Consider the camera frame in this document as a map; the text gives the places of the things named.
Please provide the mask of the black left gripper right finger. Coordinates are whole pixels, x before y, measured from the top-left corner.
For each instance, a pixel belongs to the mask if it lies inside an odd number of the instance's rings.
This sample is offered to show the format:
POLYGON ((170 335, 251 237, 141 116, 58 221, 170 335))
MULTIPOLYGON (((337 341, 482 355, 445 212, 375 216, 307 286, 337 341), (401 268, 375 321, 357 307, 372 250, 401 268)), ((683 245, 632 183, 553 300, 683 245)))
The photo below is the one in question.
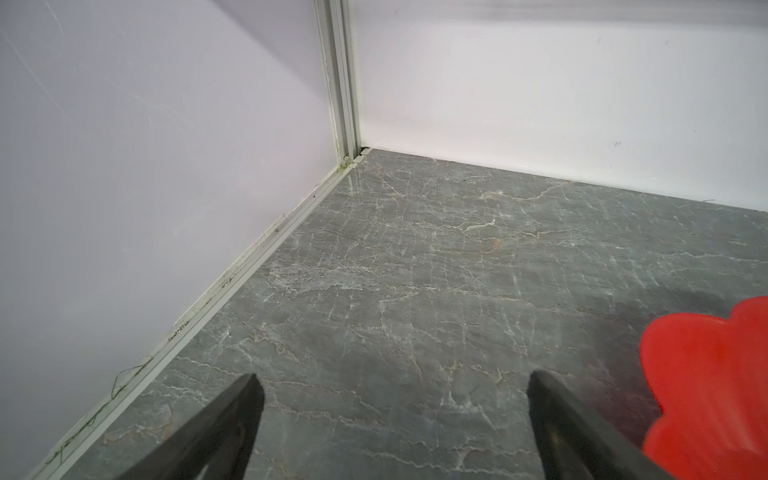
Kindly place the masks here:
POLYGON ((672 477, 549 372, 531 373, 527 398, 547 479, 672 477))

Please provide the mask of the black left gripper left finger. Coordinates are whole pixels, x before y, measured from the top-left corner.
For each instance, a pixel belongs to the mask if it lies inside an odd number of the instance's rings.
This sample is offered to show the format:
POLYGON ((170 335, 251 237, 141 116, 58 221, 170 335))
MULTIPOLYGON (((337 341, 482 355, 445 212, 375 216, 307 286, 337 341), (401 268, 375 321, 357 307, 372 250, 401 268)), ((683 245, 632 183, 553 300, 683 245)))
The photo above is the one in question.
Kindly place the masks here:
POLYGON ((245 374, 121 479, 242 479, 253 452, 265 392, 245 374))

